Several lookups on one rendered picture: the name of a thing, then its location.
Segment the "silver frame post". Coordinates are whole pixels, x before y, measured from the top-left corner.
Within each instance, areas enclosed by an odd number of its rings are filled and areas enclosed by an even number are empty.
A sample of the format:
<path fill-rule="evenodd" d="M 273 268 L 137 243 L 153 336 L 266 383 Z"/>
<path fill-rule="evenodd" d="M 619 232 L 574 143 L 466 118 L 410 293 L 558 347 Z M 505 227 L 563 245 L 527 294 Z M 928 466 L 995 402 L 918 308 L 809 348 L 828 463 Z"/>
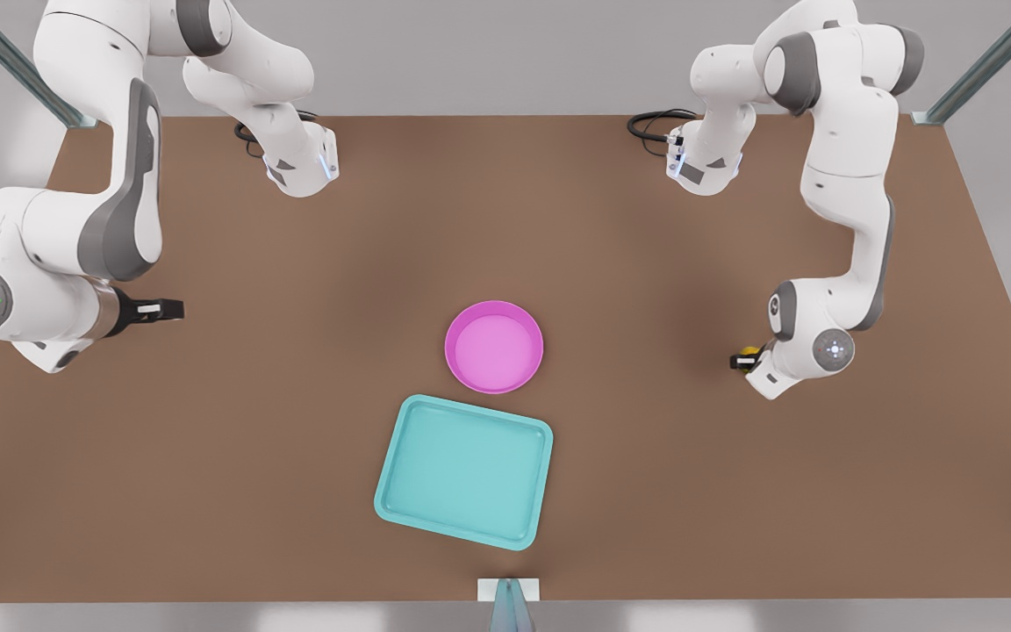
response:
<path fill-rule="evenodd" d="M 84 113 L 80 113 L 76 108 L 68 104 L 67 101 L 61 99 L 57 96 L 51 88 L 48 87 L 45 81 L 41 79 L 39 72 L 32 61 L 28 59 L 23 52 L 20 51 L 15 44 L 12 43 L 3 32 L 0 31 L 0 65 L 1 67 L 7 69 L 9 73 L 13 76 L 13 79 L 17 80 L 18 83 L 23 85 L 31 95 L 36 97 L 37 100 L 48 111 L 53 113 L 62 124 L 67 128 L 95 128 L 97 121 Z"/>
<path fill-rule="evenodd" d="M 959 111 L 1011 61 L 1011 25 L 980 55 L 954 84 L 926 111 L 911 112 L 912 123 L 918 126 L 942 126 Z"/>
<path fill-rule="evenodd" d="M 492 603 L 489 632 L 536 632 L 528 605 L 540 599 L 538 578 L 477 580 L 477 600 Z"/>

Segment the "pink round plate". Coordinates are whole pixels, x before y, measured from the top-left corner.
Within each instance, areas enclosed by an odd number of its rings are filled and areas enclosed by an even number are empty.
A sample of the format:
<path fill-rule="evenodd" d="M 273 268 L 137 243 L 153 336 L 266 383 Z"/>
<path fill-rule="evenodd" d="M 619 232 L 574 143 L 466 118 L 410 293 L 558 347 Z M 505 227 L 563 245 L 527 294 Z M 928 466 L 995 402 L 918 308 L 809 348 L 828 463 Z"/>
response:
<path fill-rule="evenodd" d="M 482 393 L 516 391 L 541 365 L 544 336 L 526 309 L 501 300 L 481 301 L 458 313 L 444 341 L 450 372 Z"/>

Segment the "teal rectangular tray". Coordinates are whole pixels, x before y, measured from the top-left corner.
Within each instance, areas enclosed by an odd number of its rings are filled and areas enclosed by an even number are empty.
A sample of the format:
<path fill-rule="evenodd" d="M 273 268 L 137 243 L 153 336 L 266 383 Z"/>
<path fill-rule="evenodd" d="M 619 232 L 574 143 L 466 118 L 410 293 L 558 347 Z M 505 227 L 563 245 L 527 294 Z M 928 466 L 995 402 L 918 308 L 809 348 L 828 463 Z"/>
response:
<path fill-rule="evenodd" d="M 536 539 L 554 435 L 546 421 L 412 395 L 374 508 L 382 520 L 521 551 Z"/>

